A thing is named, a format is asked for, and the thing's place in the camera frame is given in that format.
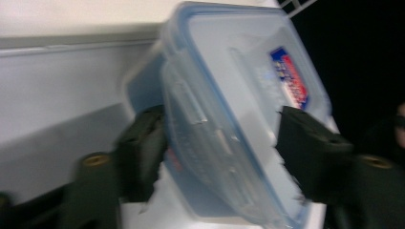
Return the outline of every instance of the container lid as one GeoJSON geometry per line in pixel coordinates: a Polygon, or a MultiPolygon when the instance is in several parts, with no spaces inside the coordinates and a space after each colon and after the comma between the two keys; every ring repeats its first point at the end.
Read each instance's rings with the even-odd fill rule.
{"type": "MultiPolygon", "coordinates": [[[[187,3],[167,22],[161,41],[167,59],[162,78],[166,109],[172,122],[170,134],[179,154],[188,155],[184,160],[190,170],[208,179],[206,183],[214,189],[215,182],[221,186],[229,182],[229,189],[246,187],[253,182],[250,177],[257,177],[266,186],[267,196],[274,205],[272,212],[281,213],[285,225],[302,223],[306,205],[301,191],[274,149],[278,112],[287,105],[326,121],[330,103],[287,16],[279,9],[187,3]],[[191,126],[202,125],[193,129],[179,124],[182,121],[191,126]],[[201,136],[193,141],[188,135],[215,137],[201,136]],[[204,151],[201,142],[212,147],[204,151]],[[235,164],[222,162],[228,157],[221,154],[229,154],[229,149],[242,152],[230,159],[240,170],[235,164]],[[220,172],[215,174],[214,169],[206,171],[196,166],[202,161],[207,166],[218,167],[220,172]],[[234,174],[238,175],[231,178],[234,181],[218,178],[229,170],[237,171],[234,174]]],[[[242,195],[253,197],[263,188],[258,182],[253,186],[241,188],[239,197],[243,192],[242,195]]],[[[226,188],[219,190],[232,206],[232,198],[225,197],[226,188]]],[[[265,203],[259,199],[252,201],[253,205],[265,203]]]]}

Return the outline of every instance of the dark background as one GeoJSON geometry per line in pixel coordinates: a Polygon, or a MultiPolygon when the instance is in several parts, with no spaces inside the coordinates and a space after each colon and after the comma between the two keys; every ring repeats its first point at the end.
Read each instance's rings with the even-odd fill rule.
{"type": "Polygon", "coordinates": [[[341,134],[354,144],[405,101],[400,3],[318,0],[291,19],[330,96],[341,134]]]}

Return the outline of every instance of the plastic food container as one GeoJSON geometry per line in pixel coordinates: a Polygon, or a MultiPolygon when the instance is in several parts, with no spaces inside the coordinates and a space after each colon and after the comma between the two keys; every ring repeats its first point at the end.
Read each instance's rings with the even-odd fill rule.
{"type": "Polygon", "coordinates": [[[288,17],[186,3],[161,43],[167,128],[181,163],[250,222],[301,228],[309,205],[274,149],[278,112],[298,107],[325,122],[330,102],[288,17]]]}

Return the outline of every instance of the white surface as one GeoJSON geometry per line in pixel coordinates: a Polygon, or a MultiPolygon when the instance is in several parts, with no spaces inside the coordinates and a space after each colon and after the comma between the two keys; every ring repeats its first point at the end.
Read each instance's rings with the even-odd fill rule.
{"type": "MultiPolygon", "coordinates": [[[[147,31],[182,0],[0,0],[0,37],[147,31]]],[[[273,6],[266,0],[205,0],[273,6]]]]}
{"type": "Polygon", "coordinates": [[[109,151],[131,121],[119,84],[149,47],[0,51],[0,190],[34,198],[69,181],[79,157],[109,151]]]}

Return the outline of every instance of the label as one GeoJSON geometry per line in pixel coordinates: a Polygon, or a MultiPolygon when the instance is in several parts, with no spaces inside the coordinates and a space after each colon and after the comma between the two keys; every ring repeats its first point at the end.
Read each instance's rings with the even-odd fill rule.
{"type": "Polygon", "coordinates": [[[288,100],[295,108],[305,110],[309,101],[308,90],[291,57],[283,47],[271,52],[270,56],[288,100]]]}

